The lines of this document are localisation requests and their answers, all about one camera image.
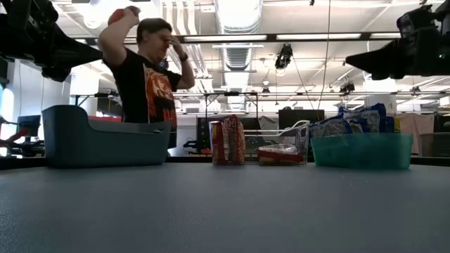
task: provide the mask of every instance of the ceiling light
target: ceiling light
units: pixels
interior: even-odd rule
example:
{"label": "ceiling light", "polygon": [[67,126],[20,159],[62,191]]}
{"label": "ceiling light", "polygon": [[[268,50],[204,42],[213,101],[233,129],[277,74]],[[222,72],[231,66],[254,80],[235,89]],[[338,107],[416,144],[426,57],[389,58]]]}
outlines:
{"label": "ceiling light", "polygon": [[222,45],[212,45],[214,49],[223,49],[223,48],[263,48],[264,45],[261,44],[222,44]]}
{"label": "ceiling light", "polygon": [[356,39],[360,33],[349,34],[280,34],[276,35],[277,40],[309,40],[309,39]]}
{"label": "ceiling light", "polygon": [[125,38],[124,43],[125,43],[125,44],[133,44],[133,43],[136,43],[136,38]]}
{"label": "ceiling light", "polygon": [[221,73],[256,73],[256,70],[220,70]]}
{"label": "ceiling light", "polygon": [[98,20],[95,18],[90,18],[90,17],[84,17],[84,25],[86,25],[86,27],[88,27],[91,30],[97,29],[101,26],[101,24],[103,24],[102,20]]}
{"label": "ceiling light", "polygon": [[79,43],[87,44],[86,39],[76,39]]}
{"label": "ceiling light", "polygon": [[286,74],[286,69],[282,69],[282,70],[276,70],[276,75],[279,77],[282,77]]}
{"label": "ceiling light", "polygon": [[186,42],[209,42],[209,41],[264,41],[266,35],[261,34],[241,34],[241,35],[212,35],[212,36],[187,36]]}
{"label": "ceiling light", "polygon": [[383,32],[371,34],[371,39],[398,39],[398,38],[401,38],[399,32]]}

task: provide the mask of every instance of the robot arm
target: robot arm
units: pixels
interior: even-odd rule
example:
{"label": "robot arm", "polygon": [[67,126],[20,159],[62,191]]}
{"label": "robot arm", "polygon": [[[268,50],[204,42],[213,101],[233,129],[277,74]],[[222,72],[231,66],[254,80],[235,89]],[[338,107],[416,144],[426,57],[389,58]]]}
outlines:
{"label": "robot arm", "polygon": [[423,5],[397,20],[401,38],[381,49],[345,58],[345,62],[372,74],[372,79],[405,75],[450,75],[450,6],[445,1],[436,12]]}
{"label": "robot arm", "polygon": [[28,60],[42,75],[63,82],[72,67],[101,59],[101,52],[67,37],[49,0],[0,0],[0,57]]}

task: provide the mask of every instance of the food package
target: food package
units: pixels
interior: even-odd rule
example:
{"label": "food package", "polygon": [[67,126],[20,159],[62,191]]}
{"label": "food package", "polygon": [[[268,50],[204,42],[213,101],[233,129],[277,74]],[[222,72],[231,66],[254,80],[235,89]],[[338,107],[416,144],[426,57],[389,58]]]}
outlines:
{"label": "food package", "polygon": [[224,131],[222,122],[210,122],[210,143],[212,149],[212,163],[228,164],[229,142],[228,133]]}
{"label": "food package", "polygon": [[352,134],[370,133],[371,128],[368,126],[367,119],[348,120]]}
{"label": "food package", "polygon": [[306,160],[306,153],[292,144],[275,144],[258,148],[260,164],[299,164]]}
{"label": "food package", "polygon": [[348,110],[340,107],[339,114],[343,115],[346,120],[367,119],[371,133],[386,132],[386,107],[382,103],[361,110]]}
{"label": "food package", "polygon": [[310,129],[311,137],[339,136],[352,133],[349,123],[343,119],[342,115],[317,122]]}
{"label": "food package", "polygon": [[244,126],[236,115],[231,115],[228,119],[224,120],[223,127],[228,135],[229,161],[233,164],[244,164]]}
{"label": "food package", "polygon": [[386,117],[386,133],[395,133],[395,119]]}

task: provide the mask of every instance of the computer monitor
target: computer monitor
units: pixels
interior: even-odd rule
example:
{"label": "computer monitor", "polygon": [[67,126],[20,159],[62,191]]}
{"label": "computer monitor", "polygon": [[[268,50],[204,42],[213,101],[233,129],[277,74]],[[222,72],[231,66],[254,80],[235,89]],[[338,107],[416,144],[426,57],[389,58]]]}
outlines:
{"label": "computer monitor", "polygon": [[324,110],[279,110],[278,128],[287,129],[300,120],[309,120],[316,123],[325,119]]}
{"label": "computer monitor", "polygon": [[[210,149],[210,122],[225,120],[230,115],[222,117],[204,117],[197,118],[197,151],[201,153],[201,150]],[[259,120],[256,117],[240,117],[244,130],[261,130]],[[258,131],[246,132],[246,134],[260,134]]]}
{"label": "computer monitor", "polygon": [[26,137],[37,137],[40,125],[41,115],[19,116],[17,118],[17,132],[28,129]]}

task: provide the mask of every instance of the teal plastic basket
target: teal plastic basket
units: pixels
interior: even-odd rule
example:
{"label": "teal plastic basket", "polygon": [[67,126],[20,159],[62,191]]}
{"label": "teal plastic basket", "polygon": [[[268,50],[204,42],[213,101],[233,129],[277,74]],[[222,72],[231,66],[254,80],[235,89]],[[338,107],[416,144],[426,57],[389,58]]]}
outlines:
{"label": "teal plastic basket", "polygon": [[317,166],[353,169],[409,169],[412,134],[347,134],[312,138]]}

